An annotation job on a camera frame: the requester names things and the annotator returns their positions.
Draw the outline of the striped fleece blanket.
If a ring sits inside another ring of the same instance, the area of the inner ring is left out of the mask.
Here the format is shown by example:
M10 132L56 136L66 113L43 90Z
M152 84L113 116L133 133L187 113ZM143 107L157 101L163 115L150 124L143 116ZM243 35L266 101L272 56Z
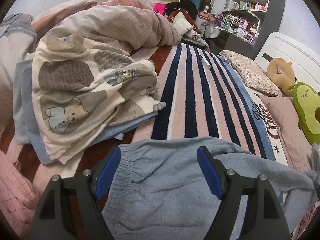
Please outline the striped fleece blanket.
M142 49L133 57L142 55L155 63L159 94L166 107L134 132L126 132L125 143L211 136L234 142L259 157L286 162L276 124L259 98L263 89L243 83L224 59L182 43ZM22 169L16 174L24 183L31 183L27 192L32 197L23 206L2 180L1 223L22 238L29 232L37 199L49 176L83 171L105 156L116 141L97 140L66 165L42 165L36 147L17 148L14 135L14 126L9 124L1 136L1 156L18 154Z

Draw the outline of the bear print quilt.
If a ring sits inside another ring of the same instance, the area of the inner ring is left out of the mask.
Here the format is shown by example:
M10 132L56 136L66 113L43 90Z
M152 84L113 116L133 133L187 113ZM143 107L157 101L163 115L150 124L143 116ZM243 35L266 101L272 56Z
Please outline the bear print quilt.
M17 141L31 144L44 165L65 164L165 107L152 61L76 34L43 37L16 67Z

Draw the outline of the clothes pile on chair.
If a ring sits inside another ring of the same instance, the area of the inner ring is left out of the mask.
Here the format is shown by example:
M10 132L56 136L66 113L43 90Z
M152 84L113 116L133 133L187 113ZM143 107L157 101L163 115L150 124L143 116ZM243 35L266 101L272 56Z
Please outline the clothes pile on chair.
M198 10L190 0L171 2L165 6L167 20L177 30L181 42L208 51L209 45L202 38L202 31L196 24Z

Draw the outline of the avocado plush toy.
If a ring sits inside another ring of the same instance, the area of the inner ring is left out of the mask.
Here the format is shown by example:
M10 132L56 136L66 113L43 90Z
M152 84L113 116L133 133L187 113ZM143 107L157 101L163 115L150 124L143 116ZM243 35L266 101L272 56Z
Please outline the avocado plush toy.
M292 85L289 90L298 114L298 128L310 144L319 144L319 92L303 82Z

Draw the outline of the pink beige duvet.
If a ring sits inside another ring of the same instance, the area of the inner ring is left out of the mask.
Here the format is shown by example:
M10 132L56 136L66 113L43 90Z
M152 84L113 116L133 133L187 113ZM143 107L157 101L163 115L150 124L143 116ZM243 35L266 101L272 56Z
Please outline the pink beige duvet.
M35 21L28 14L11 15L1 23L2 126L14 118L18 63L30 59L40 39L50 34L76 34L124 50L130 56L134 50L172 46L180 40L174 26L152 10L150 0L84 0L77 7L52 11Z

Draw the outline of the white headboard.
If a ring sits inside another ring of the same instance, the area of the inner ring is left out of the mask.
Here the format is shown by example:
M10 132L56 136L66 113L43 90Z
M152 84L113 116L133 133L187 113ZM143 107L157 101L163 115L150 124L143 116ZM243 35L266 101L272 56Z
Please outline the white headboard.
M318 54L286 35L274 32L269 35L254 61L266 70L269 62L276 57L291 62L297 81L304 82L319 92L320 58Z

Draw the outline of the brown plush toy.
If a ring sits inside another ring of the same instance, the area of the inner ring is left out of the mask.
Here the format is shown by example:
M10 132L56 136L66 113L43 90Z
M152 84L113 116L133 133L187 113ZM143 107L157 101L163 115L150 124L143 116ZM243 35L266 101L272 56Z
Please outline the brown plush toy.
M264 73L284 94L292 95L290 88L296 83L292 62L286 62L284 59L276 57L269 62Z

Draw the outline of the floral pillow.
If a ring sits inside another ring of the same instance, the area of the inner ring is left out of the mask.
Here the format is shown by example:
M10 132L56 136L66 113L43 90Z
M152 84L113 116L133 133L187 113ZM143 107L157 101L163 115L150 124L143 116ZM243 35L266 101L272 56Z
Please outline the floral pillow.
M247 87L269 96L282 96L281 90L252 59L230 50L223 50L220 52L220 55L230 62Z

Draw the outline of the pink ribbed pillow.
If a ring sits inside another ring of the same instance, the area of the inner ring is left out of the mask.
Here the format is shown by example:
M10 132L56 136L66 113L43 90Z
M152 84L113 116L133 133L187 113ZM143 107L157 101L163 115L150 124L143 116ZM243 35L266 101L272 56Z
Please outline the pink ribbed pillow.
M298 172L310 170L311 145L298 128L299 118L292 100L264 95L260 99L276 124L288 166Z

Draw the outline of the pink checked cloth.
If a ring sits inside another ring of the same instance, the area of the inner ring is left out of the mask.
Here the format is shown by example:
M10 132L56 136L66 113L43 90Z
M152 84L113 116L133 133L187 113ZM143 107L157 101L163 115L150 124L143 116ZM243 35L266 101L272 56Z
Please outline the pink checked cloth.
M38 201L31 182L1 152L1 212L18 237L28 234Z

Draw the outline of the grey-blue pants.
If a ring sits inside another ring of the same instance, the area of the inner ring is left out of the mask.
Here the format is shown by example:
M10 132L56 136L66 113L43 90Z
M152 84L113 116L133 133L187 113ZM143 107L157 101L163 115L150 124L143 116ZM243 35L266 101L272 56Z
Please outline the grey-blue pants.
M264 174L276 193L287 193L283 211L289 230L317 201L319 150L312 148L312 167L297 172L257 157L215 137L142 140L120 145L103 218L115 239L203 239L220 201L211 194L196 159L200 146L238 174Z

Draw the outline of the grey shelving unit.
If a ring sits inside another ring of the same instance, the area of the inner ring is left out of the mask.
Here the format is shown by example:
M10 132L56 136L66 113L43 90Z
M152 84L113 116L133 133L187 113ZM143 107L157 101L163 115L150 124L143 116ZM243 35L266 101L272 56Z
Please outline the grey shelving unit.
M234 17L233 25L225 30L223 20L206 34L210 51L231 50L255 59L268 36L279 30L286 0L213 0L215 16Z

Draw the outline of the pink bag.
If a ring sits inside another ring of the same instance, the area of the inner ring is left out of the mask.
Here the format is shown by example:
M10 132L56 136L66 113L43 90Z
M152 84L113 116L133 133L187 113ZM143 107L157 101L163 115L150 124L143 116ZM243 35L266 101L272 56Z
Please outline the pink bag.
M154 10L154 12L159 13L164 16L165 15L165 8L166 8L165 3L155 2L153 10Z

